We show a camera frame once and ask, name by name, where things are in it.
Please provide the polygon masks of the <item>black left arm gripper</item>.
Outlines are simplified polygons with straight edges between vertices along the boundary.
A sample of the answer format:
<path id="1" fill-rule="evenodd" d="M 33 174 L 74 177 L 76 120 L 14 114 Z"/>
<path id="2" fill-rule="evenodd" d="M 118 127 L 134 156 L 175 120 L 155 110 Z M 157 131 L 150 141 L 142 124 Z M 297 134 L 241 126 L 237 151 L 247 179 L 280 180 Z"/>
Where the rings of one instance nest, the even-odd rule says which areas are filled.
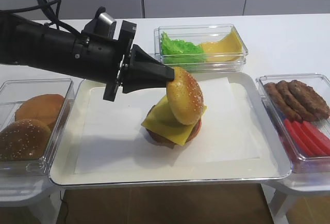
<path id="1" fill-rule="evenodd" d="M 92 20 L 82 30 L 84 40 L 81 50 L 75 52 L 74 72 L 79 78 L 104 83 L 104 100 L 115 100 L 123 59 L 123 93 L 164 88 L 175 79 L 174 69 L 157 61 L 136 44 L 131 48 L 137 27 L 135 23 L 123 21 L 118 39 L 105 35 L 113 31 L 116 23 L 101 27 L 98 24 L 99 21 Z"/>

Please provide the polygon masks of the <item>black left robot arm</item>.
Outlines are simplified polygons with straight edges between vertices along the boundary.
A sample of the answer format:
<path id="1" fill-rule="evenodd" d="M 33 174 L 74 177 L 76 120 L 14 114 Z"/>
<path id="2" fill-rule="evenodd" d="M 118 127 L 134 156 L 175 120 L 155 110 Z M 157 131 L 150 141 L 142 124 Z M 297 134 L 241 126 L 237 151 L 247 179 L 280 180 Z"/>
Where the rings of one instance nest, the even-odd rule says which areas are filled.
<path id="1" fill-rule="evenodd" d="M 116 21 L 100 7 L 82 31 L 59 22 L 58 28 L 1 13 L 1 63 L 56 72 L 105 84 L 104 100 L 123 93 L 164 88 L 174 70 L 133 43 L 136 24 Z"/>

